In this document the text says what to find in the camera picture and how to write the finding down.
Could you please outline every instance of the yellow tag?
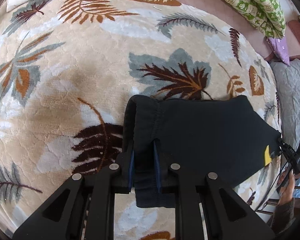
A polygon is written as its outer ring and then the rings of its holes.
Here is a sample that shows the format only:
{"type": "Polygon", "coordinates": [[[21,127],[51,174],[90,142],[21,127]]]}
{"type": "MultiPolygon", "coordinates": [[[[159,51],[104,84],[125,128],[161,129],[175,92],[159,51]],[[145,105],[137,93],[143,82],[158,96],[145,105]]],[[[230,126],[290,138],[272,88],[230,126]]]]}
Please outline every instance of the yellow tag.
{"type": "Polygon", "coordinates": [[[267,166],[271,161],[272,159],[270,157],[269,145],[268,145],[265,150],[265,166],[267,166]]]}

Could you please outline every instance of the beige blanket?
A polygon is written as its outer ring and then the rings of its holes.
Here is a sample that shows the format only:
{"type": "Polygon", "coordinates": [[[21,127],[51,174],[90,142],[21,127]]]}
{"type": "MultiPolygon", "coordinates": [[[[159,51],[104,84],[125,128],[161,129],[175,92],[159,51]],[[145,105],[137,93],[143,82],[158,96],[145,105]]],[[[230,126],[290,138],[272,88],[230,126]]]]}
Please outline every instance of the beige blanket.
{"type": "MultiPolygon", "coordinates": [[[[9,13],[5,6],[0,227],[7,234],[72,173],[95,173],[115,160],[134,94],[196,100],[246,95],[280,130],[268,63],[213,15],[176,0],[31,0],[9,13]]],[[[229,133],[240,138],[240,127],[229,133]]],[[[279,164],[273,160],[235,188],[252,208],[279,164]]],[[[138,209],[133,201],[116,198],[116,239],[139,240],[156,231],[163,231],[161,239],[174,236],[173,210],[138,209]]]]}

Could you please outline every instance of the triangular cutout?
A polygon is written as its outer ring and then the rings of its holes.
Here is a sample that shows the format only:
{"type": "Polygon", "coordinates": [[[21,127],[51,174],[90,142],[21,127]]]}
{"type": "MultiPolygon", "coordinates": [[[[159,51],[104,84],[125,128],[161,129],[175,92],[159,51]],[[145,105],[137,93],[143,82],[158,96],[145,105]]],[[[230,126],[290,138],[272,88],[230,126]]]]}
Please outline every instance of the triangular cutout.
{"type": "Polygon", "coordinates": [[[230,222],[244,218],[247,215],[244,209],[223,188],[219,190],[219,194],[230,222]]]}
{"type": "Polygon", "coordinates": [[[42,216],[55,222],[59,222],[66,206],[70,190],[64,190],[52,203],[43,211],[42,216]]]}

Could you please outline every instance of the purple pillow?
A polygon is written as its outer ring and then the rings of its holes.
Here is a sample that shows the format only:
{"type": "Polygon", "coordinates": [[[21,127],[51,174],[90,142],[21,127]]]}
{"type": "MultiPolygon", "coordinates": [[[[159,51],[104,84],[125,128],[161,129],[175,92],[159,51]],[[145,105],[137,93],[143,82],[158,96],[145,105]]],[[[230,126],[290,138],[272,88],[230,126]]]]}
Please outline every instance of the purple pillow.
{"type": "Polygon", "coordinates": [[[286,65],[290,66],[286,37],[283,37],[282,39],[267,38],[267,41],[276,57],[281,59],[286,65]]]}

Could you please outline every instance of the green patterned quilt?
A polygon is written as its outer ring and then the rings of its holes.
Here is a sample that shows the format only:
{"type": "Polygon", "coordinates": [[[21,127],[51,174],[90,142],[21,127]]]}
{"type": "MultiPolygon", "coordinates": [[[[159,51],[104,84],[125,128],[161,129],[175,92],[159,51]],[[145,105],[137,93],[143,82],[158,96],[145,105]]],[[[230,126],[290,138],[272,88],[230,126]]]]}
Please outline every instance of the green patterned quilt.
{"type": "Polygon", "coordinates": [[[265,36],[282,39],[285,20],[278,0],[224,0],[265,36]]]}

